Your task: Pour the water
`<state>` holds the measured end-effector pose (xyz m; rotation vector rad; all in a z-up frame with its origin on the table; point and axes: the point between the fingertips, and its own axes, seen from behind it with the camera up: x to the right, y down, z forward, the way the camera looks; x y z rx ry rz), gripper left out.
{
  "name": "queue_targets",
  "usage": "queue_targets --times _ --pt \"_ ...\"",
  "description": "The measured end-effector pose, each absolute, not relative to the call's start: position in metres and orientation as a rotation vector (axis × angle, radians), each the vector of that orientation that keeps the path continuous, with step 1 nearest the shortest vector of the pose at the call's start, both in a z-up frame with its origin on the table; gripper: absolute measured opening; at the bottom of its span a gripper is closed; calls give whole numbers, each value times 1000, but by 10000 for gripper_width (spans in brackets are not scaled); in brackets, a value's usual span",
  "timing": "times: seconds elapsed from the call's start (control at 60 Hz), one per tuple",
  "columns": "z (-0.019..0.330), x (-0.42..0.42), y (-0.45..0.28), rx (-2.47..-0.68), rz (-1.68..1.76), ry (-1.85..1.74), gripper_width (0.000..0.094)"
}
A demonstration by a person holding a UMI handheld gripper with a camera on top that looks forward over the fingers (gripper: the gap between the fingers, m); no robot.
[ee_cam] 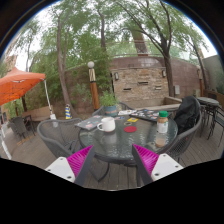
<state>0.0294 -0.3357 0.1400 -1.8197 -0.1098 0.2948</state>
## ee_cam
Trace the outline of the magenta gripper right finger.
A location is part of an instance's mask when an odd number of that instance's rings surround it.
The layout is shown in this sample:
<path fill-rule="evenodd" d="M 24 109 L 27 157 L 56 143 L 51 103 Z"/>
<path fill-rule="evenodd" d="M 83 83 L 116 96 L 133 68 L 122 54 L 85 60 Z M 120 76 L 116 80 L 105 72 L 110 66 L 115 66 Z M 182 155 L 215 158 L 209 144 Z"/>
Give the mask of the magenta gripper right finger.
<path fill-rule="evenodd" d="M 132 154 L 145 185 L 182 169 L 182 166 L 166 153 L 158 155 L 147 148 L 133 144 Z"/>

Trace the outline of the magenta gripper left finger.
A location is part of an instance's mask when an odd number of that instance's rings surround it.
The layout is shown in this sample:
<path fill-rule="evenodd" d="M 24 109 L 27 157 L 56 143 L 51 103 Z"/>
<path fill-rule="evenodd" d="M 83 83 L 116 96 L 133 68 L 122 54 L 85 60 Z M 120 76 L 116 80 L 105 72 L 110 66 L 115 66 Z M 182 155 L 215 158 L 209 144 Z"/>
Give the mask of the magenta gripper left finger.
<path fill-rule="evenodd" d="M 85 177 L 89 171 L 94 154 L 94 146 L 87 146 L 68 158 L 57 158 L 46 168 L 46 171 L 75 183 L 76 185 L 82 186 L 85 182 Z"/>

